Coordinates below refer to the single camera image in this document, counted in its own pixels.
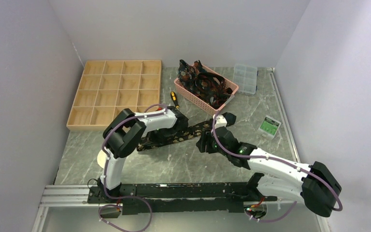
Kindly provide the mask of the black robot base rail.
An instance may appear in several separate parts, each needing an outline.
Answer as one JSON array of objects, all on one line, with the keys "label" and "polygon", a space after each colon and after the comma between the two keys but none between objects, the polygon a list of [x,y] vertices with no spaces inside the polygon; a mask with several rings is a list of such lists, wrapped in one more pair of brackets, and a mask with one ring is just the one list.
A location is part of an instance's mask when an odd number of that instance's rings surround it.
[{"label": "black robot base rail", "polygon": [[245,182],[122,184],[108,198],[100,185],[89,188],[88,204],[119,203],[123,215],[139,213],[228,211],[242,213],[251,203],[274,202]]}]

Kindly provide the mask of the black gold patterned tie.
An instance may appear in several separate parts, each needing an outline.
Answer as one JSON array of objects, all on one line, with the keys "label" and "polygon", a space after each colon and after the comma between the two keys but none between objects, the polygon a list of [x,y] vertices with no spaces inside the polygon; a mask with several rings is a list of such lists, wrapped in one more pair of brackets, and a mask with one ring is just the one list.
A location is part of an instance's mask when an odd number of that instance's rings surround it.
[{"label": "black gold patterned tie", "polygon": [[[180,123],[188,123],[188,118],[185,117],[185,116],[181,116],[180,117]],[[203,129],[212,129],[212,123],[213,123],[213,120],[210,119],[210,120],[206,120],[206,121],[197,123],[193,126],[188,126],[185,130],[176,133],[173,136],[172,140],[169,141],[166,144],[152,143],[150,141],[150,135],[151,135],[151,131],[150,131],[138,143],[138,145],[136,147],[136,150],[139,151],[139,152],[140,151],[146,151],[146,150],[150,150],[150,149],[154,149],[154,148],[159,148],[159,147],[163,147],[163,146],[167,146],[167,145],[172,145],[172,144],[184,142],[186,140],[190,140],[190,139],[199,137],[199,136],[201,136],[201,133],[202,133]]]}]

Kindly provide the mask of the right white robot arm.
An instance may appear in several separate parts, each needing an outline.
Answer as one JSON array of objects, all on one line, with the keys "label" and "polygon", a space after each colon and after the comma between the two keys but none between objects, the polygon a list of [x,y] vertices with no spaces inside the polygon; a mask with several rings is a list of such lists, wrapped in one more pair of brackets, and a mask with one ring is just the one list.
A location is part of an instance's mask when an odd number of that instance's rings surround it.
[{"label": "right white robot arm", "polygon": [[326,218],[343,210],[339,199],[342,187],[321,162],[306,164],[280,158],[238,141],[225,127],[203,130],[196,146],[201,153],[220,153],[233,165],[254,171],[247,187],[253,201],[268,196],[289,199]]}]

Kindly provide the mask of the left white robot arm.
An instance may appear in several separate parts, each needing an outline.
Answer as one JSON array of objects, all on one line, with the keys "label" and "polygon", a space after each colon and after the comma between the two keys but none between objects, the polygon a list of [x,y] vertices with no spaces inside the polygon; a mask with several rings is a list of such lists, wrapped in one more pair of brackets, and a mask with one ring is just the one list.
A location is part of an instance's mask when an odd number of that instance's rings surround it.
[{"label": "left white robot arm", "polygon": [[103,174],[99,177],[100,196],[113,203],[120,196],[121,176],[127,156],[148,133],[172,135],[188,127],[188,118],[174,106],[148,113],[124,109],[103,132],[101,149],[105,154]]}]

